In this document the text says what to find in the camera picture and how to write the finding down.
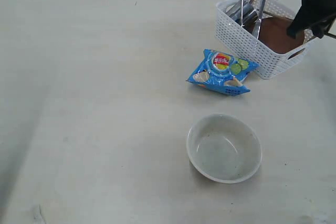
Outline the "blue chips snack bag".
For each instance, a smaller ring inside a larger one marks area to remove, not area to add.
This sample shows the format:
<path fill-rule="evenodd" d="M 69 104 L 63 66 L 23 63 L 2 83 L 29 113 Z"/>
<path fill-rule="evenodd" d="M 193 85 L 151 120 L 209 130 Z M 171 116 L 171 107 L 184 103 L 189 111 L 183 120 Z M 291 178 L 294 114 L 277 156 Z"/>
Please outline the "blue chips snack bag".
<path fill-rule="evenodd" d="M 231 96 L 250 92 L 243 82 L 259 67 L 257 63 L 212 49 L 204 49 L 203 54 L 187 82 Z"/>

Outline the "white ceramic bowl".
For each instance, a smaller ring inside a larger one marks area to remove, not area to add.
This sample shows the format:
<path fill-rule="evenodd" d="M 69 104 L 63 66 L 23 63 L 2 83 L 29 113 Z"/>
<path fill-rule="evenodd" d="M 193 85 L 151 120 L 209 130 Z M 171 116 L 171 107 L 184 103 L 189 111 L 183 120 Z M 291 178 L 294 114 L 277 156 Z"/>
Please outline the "white ceramic bowl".
<path fill-rule="evenodd" d="M 186 151 L 200 174 L 223 184 L 254 176 L 263 156 L 254 130 L 226 114 L 211 114 L 197 121 L 188 132 Z"/>

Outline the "brown round plate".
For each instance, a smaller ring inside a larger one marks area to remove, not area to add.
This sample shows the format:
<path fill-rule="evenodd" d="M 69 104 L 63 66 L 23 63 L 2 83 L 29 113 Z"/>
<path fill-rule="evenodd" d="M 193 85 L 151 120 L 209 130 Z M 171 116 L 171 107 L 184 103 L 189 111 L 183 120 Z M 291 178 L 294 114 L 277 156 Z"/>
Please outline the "brown round plate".
<path fill-rule="evenodd" d="M 287 18 L 263 18 L 258 39 L 278 54 L 285 54 L 301 46 L 305 40 L 305 32 L 297 33 L 295 38 L 287 35 L 287 28 L 292 20 Z"/>

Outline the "silver metal knife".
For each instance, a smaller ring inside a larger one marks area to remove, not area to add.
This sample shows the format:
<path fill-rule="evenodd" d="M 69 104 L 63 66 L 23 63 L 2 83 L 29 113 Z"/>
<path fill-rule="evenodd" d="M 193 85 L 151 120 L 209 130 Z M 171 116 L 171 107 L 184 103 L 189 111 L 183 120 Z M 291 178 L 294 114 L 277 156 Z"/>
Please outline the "silver metal knife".
<path fill-rule="evenodd" d="M 260 33 L 260 27 L 261 27 L 261 22 L 262 22 L 262 14 L 265 8 L 265 2 L 266 0 L 261 0 L 260 5 L 259 5 L 259 12 L 258 12 L 258 17 L 255 21 L 254 28 L 252 35 L 258 40 L 259 38 L 259 33 Z"/>

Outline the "stainless steel cup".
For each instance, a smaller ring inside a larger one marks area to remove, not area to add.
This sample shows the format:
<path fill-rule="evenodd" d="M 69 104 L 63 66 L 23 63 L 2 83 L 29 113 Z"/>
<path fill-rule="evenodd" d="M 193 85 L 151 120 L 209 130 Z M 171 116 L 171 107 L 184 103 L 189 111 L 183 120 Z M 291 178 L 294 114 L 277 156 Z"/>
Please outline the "stainless steel cup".
<path fill-rule="evenodd" d="M 241 10 L 241 3 L 236 3 L 226 14 L 241 26 L 253 23 L 258 18 L 258 13 L 253 5 L 246 1 L 243 1 L 243 10 Z"/>

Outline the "white perforated plastic basket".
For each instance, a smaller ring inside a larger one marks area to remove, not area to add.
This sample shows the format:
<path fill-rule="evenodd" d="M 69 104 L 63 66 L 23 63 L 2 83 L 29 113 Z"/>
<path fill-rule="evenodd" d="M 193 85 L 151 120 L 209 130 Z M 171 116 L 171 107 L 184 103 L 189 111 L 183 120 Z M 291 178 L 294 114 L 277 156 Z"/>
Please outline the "white perforated plastic basket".
<path fill-rule="evenodd" d="M 233 21 L 226 11 L 240 0 L 224 0 L 216 4 L 216 38 L 235 55 L 259 64 L 256 74 L 263 79 L 271 79 L 300 63 L 308 53 L 316 38 L 311 30 L 304 31 L 303 44 L 293 50 L 278 54 L 257 40 L 246 29 Z"/>

